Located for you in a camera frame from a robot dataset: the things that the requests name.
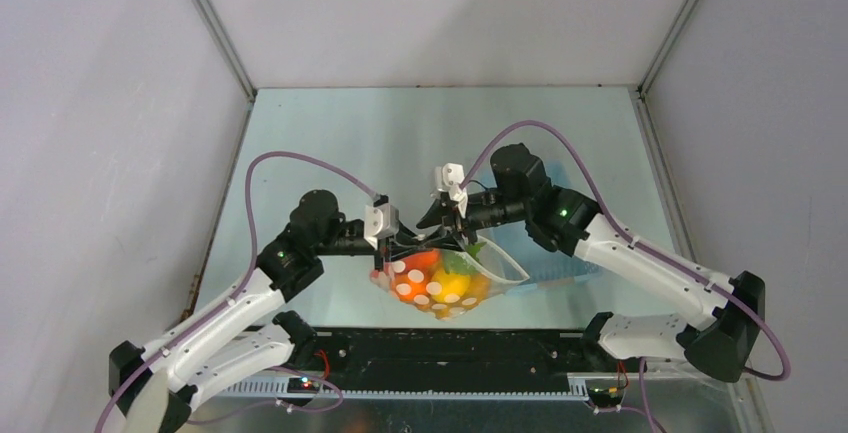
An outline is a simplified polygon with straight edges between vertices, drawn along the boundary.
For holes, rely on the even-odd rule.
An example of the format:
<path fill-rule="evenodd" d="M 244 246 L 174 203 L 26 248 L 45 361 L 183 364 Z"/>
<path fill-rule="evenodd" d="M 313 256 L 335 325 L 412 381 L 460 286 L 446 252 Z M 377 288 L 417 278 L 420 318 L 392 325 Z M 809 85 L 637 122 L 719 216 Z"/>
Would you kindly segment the green pepper stem piece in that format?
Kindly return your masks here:
<path fill-rule="evenodd" d="M 479 261 L 479 255 L 485 244 L 478 242 L 469 245 L 463 251 L 443 250 L 441 252 L 442 265 L 446 273 L 457 275 L 476 275 L 481 272 L 483 266 Z"/>

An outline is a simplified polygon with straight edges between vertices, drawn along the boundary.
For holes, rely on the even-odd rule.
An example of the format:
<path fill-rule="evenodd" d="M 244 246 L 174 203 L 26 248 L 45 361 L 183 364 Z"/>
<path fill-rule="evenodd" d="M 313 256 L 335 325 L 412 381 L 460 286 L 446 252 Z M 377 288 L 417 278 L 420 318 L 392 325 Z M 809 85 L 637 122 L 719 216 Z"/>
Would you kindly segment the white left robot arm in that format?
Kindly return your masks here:
<path fill-rule="evenodd" d="M 417 253 L 423 240 L 398 219 L 387 196 L 362 219 L 349 220 L 327 190 L 306 193 L 282 232 L 235 283 L 201 310 L 136 346 L 125 341 L 109 355 L 110 400 L 96 428 L 113 410 L 126 417 L 154 396 L 152 432 L 175 432 L 211 397 L 263 370 L 304 369 L 316 356 L 315 330 L 284 305 L 324 272 L 324 256 L 367 256 L 381 265 Z"/>

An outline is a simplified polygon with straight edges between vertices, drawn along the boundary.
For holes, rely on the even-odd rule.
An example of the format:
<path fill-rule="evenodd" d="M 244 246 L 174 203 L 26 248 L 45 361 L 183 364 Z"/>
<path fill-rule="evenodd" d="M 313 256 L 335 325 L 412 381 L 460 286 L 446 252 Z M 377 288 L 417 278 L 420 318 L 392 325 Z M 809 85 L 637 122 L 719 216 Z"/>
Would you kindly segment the yellow lemon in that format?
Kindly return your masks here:
<path fill-rule="evenodd" d="M 436 269 L 431 276 L 434 287 L 429 287 L 428 291 L 437 301 L 452 302 L 453 297 L 461 298 L 465 295 L 471 279 L 471 275 L 449 274 L 444 269 Z"/>

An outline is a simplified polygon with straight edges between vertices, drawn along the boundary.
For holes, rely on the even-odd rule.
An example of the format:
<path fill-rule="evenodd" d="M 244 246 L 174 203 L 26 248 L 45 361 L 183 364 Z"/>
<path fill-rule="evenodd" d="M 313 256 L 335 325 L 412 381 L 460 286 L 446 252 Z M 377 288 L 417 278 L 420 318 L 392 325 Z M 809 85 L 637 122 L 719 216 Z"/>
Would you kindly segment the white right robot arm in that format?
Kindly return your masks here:
<path fill-rule="evenodd" d="M 417 228 L 465 249 L 480 230 L 523 224 L 549 252 L 597 265 L 668 302 L 669 315 L 595 315 L 583 334 L 585 364 L 606 371 L 619 360 L 656 358 L 687 362 L 706 376 L 735 383 L 763 331 L 765 283 L 744 271 L 735 277 L 709 270 L 641 239 L 603 212 L 600 204 L 558 186 L 542 160 L 523 144 L 490 158 L 495 185 L 470 194 L 462 165 L 433 172 L 434 201 Z"/>

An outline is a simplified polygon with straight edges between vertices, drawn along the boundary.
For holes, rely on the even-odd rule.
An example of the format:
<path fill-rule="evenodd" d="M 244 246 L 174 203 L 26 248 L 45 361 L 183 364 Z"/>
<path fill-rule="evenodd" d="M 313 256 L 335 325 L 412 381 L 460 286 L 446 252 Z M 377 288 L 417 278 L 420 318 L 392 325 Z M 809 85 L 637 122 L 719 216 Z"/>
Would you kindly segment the clear dotted zip top bag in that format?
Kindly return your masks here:
<path fill-rule="evenodd" d="M 396 300 L 447 321 L 527 282 L 530 275 L 503 248 L 481 237 L 465 251 L 433 249 L 385 261 L 369 279 Z"/>

